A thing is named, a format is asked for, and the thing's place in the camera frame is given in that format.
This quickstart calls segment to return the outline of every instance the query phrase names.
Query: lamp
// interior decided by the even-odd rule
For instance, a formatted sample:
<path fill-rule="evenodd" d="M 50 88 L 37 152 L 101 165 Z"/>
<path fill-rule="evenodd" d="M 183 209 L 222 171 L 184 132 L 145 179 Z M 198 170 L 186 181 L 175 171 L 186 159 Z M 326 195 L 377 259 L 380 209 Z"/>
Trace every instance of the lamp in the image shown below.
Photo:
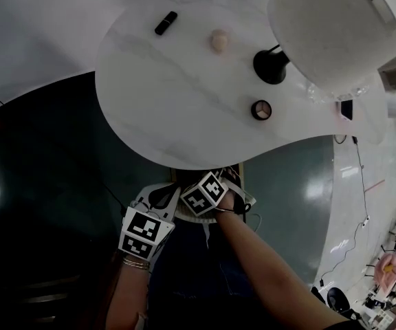
<path fill-rule="evenodd" d="M 291 61 L 323 91 L 347 91 L 396 57 L 396 19 L 385 0 L 270 0 L 267 9 L 282 48 L 254 57 L 267 83 L 281 83 Z"/>

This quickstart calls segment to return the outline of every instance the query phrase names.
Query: floor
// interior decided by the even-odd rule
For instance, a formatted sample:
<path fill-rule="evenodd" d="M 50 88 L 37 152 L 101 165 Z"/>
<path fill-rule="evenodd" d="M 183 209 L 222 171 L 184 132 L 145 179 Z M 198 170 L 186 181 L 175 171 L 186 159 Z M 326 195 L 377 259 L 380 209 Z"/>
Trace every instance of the floor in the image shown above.
<path fill-rule="evenodd" d="M 358 142 L 363 165 L 366 206 L 370 221 L 356 232 L 356 248 L 348 252 L 346 260 L 323 277 L 322 275 L 344 258 L 354 246 L 353 236 L 357 224 L 366 218 L 362 176 L 356 145 L 351 138 L 343 144 L 334 143 L 334 183 L 331 218 L 322 260 L 315 286 L 325 297 L 331 287 L 343 290 L 356 311 L 361 299 L 374 286 L 372 278 L 364 277 L 366 264 L 382 254 L 381 244 L 389 242 L 388 231 L 396 222 L 396 118 L 389 119 L 388 132 L 380 145 Z M 367 269 L 373 275 L 373 269 Z"/>
<path fill-rule="evenodd" d="M 6 231 L 0 248 L 23 236 L 22 246 L 35 245 L 35 239 L 32 252 L 40 253 L 44 226 L 54 229 L 53 239 L 76 232 L 114 245 L 120 204 L 103 183 L 127 204 L 141 187 L 171 179 L 168 168 L 135 154 L 109 128 L 93 73 L 28 93 L 0 108 L 0 115 L 8 125 L 0 133 L 0 228 Z M 357 230 L 357 246 L 346 261 L 323 277 L 321 292 L 339 287 L 351 303 L 371 286 L 364 266 L 380 252 L 396 220 L 396 119 L 389 120 L 379 146 L 361 141 L 359 150 L 371 219 Z M 343 144 L 332 137 L 293 143 L 249 160 L 244 169 L 246 190 L 258 200 L 252 212 L 263 217 L 259 235 L 306 284 L 320 288 L 320 277 L 353 247 L 357 224 L 365 218 L 351 138 Z M 248 223 L 255 228 L 258 219 Z M 26 275 L 17 266 L 12 274 Z M 37 274 L 29 267 L 27 274 Z"/>
<path fill-rule="evenodd" d="M 127 205 L 141 188 L 171 180 L 168 168 L 137 155 L 111 130 L 92 72 L 27 93 L 1 107 L 0 118 L 6 124 L 0 131 L 0 249 L 10 243 L 8 257 L 16 257 L 13 250 L 23 250 L 26 260 L 35 255 L 16 264 L 13 278 L 40 275 L 37 256 L 61 253 L 53 245 L 63 233 L 116 247 L 121 207 L 103 184 Z M 270 151 L 246 162 L 244 171 L 246 189 L 258 201 L 252 212 L 263 217 L 258 233 L 313 283 L 332 198 L 331 137 Z M 248 223 L 256 228 L 257 217 Z"/>

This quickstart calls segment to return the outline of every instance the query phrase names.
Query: gold bracelet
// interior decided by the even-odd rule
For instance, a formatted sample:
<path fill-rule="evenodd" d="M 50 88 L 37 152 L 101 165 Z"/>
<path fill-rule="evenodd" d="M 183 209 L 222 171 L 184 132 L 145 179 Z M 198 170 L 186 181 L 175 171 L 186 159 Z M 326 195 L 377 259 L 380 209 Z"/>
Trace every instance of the gold bracelet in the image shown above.
<path fill-rule="evenodd" d="M 138 263 L 136 261 L 130 261 L 126 257 L 123 257 L 123 264 L 128 265 L 129 267 L 134 267 L 136 269 L 149 270 L 149 263 Z"/>

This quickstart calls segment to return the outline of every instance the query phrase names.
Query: marble tabletop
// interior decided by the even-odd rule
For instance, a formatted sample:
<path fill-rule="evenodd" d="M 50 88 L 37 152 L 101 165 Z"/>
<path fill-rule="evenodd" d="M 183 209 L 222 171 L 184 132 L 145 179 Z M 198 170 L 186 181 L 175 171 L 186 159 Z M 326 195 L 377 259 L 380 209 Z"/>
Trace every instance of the marble tabletop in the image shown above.
<path fill-rule="evenodd" d="M 161 165 L 210 169 L 243 162 L 277 147 L 320 135 L 355 135 L 380 143 L 387 106 L 380 77 L 354 100 L 354 119 L 336 104 L 314 104 L 307 80 L 290 63 L 280 85 L 254 73 L 253 57 L 277 44 L 267 17 L 269 0 L 141 0 L 115 21 L 98 52 L 96 89 L 117 136 Z M 170 12 L 177 20 L 154 33 Z M 215 54 L 210 35 L 229 33 Z M 257 100 L 273 109 L 255 120 Z"/>

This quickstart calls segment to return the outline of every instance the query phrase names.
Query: jeans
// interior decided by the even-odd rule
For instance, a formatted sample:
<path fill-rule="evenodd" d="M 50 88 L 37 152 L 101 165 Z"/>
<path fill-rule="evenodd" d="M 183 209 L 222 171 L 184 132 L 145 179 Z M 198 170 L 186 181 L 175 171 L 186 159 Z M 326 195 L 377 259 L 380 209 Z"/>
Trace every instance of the jeans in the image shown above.
<path fill-rule="evenodd" d="M 180 219 L 159 256 L 149 284 L 149 302 L 165 296 L 212 298 L 255 293 L 218 224 L 203 226 Z"/>

